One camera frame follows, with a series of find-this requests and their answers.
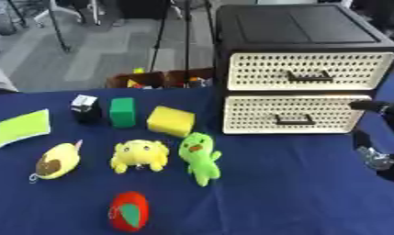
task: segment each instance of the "white drawer front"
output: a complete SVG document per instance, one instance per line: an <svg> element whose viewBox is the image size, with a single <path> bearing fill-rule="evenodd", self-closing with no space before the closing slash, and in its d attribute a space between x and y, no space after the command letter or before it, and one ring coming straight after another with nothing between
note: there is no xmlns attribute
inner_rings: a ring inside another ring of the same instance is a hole
<svg viewBox="0 0 394 235"><path fill-rule="evenodd" d="M372 90L393 61L393 52L235 53L231 56L228 88L232 91Z"/></svg>
<svg viewBox="0 0 394 235"><path fill-rule="evenodd" d="M351 110L348 104L370 99L367 95L229 96L223 132L347 133L364 113Z"/></svg>

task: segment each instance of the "red ball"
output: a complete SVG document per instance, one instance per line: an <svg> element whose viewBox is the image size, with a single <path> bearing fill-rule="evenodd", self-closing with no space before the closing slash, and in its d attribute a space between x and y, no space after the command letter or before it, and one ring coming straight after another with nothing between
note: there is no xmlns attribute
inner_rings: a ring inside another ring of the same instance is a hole
<svg viewBox="0 0 394 235"><path fill-rule="evenodd" d="M111 225L122 231L138 231L148 221L148 201L138 192L117 195L108 211Z"/></svg>

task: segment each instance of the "green plush toy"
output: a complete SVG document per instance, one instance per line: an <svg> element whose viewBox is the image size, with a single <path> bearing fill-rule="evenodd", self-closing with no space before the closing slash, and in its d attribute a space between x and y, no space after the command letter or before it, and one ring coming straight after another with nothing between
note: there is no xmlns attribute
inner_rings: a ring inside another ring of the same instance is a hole
<svg viewBox="0 0 394 235"><path fill-rule="evenodd" d="M214 140L202 133L190 134L179 147L179 156L189 163L188 173L194 174L200 186L207 186L210 179L220 178L220 168L215 161L222 154L214 150Z"/></svg>

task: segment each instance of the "green cube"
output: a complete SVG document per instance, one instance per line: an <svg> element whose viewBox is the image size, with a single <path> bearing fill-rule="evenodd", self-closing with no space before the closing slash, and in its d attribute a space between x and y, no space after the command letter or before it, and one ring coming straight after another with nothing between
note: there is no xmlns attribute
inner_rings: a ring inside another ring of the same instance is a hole
<svg viewBox="0 0 394 235"><path fill-rule="evenodd" d="M135 126L135 104L133 98L115 98L111 102L109 117L117 129Z"/></svg>

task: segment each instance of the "floor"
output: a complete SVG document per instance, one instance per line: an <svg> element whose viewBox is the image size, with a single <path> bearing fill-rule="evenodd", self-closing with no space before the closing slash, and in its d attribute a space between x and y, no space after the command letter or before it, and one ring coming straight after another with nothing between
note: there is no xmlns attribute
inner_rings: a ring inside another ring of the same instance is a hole
<svg viewBox="0 0 394 235"><path fill-rule="evenodd" d="M214 8L223 4L252 4L255 0L215 0ZM211 65L211 41L203 8L193 11L191 30L191 67ZM82 90L104 86L107 77L148 68L153 53L159 21L129 20L113 28L115 14L103 19L101 26L89 21L79 25L73 17L58 16L71 53L64 53L48 18L45 28L20 29L16 35L0 37L0 68L22 92ZM185 24L170 16L163 38L156 70L184 67Z"/></svg>

